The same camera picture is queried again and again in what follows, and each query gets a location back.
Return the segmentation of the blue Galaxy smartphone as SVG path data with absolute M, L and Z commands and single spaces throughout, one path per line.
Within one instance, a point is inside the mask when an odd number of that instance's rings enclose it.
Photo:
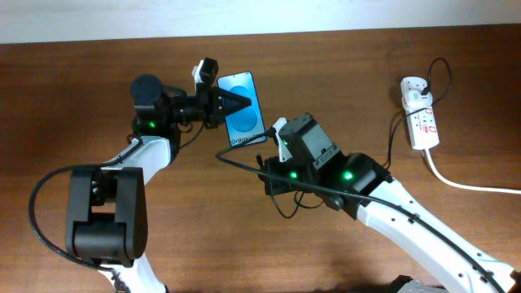
M 241 72 L 219 77 L 217 84 L 221 89 L 247 97 L 252 102 L 251 106 L 226 117 L 225 122 L 230 145 L 235 146 L 258 134 L 264 133 L 265 124 L 252 73 Z

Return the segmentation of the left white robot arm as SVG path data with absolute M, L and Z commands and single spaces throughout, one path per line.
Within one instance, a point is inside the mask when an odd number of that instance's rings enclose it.
M 183 127 L 199 122 L 213 129 L 251 105 L 248 98 L 215 86 L 217 73 L 215 59 L 202 59 L 192 71 L 193 95 L 151 74 L 136 78 L 129 146 L 108 162 L 72 171 L 66 251 L 94 266 L 118 292 L 168 290 L 145 254 L 145 185 L 176 159 Z

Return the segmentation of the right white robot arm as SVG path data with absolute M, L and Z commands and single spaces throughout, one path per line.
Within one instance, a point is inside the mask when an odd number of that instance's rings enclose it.
M 450 292 L 518 292 L 520 272 L 450 229 L 368 155 L 345 155 L 308 113 L 269 129 L 278 156 L 266 162 L 266 192 L 315 194 L 379 232 Z

